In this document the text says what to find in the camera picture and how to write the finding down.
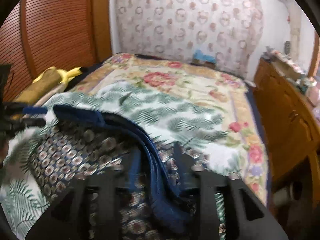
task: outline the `yellow stuffed toy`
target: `yellow stuffed toy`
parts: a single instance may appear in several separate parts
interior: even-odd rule
[[[42,99],[42,97],[44,97],[51,90],[54,90],[52,95],[63,92],[68,86],[70,80],[83,73],[80,69],[83,70],[85,68],[77,67],[70,71],[57,69],[56,67],[47,68],[13,101],[34,105],[39,99]]]

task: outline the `cabinet door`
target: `cabinet door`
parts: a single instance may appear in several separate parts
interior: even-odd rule
[[[271,133],[270,147],[276,147],[282,143],[291,133],[291,123],[293,118],[298,114],[296,91],[287,80],[279,77],[279,90],[274,95],[274,102],[270,107],[271,119],[269,129]]]
[[[283,87],[280,77],[276,73],[270,73],[266,80],[266,88],[261,100],[264,100],[265,108],[261,115],[263,116],[263,125],[266,130],[269,145],[275,144],[281,134],[279,131],[279,122],[286,118],[289,113],[282,111]]]
[[[304,113],[295,115],[287,137],[273,149],[274,180],[285,175],[316,149],[319,133],[315,132],[314,123],[309,121]]]
[[[268,83],[270,76],[265,73],[263,80],[259,83],[256,91],[254,92],[257,107],[259,109],[262,119],[265,119],[268,114],[268,99],[270,94],[268,92]]]
[[[261,83],[265,78],[266,71],[268,69],[268,64],[269,63],[265,62],[263,59],[260,59],[259,66],[257,68],[257,71],[254,75],[254,80],[253,80],[257,86],[257,89],[261,87]]]

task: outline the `dark blue bed edge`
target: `dark blue bed edge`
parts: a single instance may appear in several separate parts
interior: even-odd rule
[[[263,142],[263,144],[266,147],[266,152],[269,156],[269,151],[267,149],[267,144],[266,144],[266,135],[265,135],[265,131],[261,122],[261,116],[258,110],[258,107],[256,105],[256,101],[254,99],[253,96],[253,90],[252,87],[250,87],[247,83],[246,86],[248,88],[248,92],[245,94],[247,96],[247,99],[251,105],[252,108],[252,113],[256,122],[256,126],[258,129],[258,133],[260,135],[260,138]],[[270,198],[271,198],[271,172],[270,172],[270,160],[268,159],[268,175],[267,175],[267,207],[269,207],[270,205]]]

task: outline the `wooden door frame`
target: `wooden door frame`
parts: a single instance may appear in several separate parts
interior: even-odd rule
[[[314,43],[310,68],[308,71],[308,77],[313,77],[316,75],[319,67],[319,61],[320,61],[320,40],[319,40],[318,33],[315,31],[315,43]]]

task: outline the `wooden dresser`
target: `wooden dresser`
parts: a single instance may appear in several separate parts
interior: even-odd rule
[[[320,128],[307,99],[271,63],[260,59],[254,92],[267,135],[273,182],[308,160],[312,173],[313,205],[320,201]]]

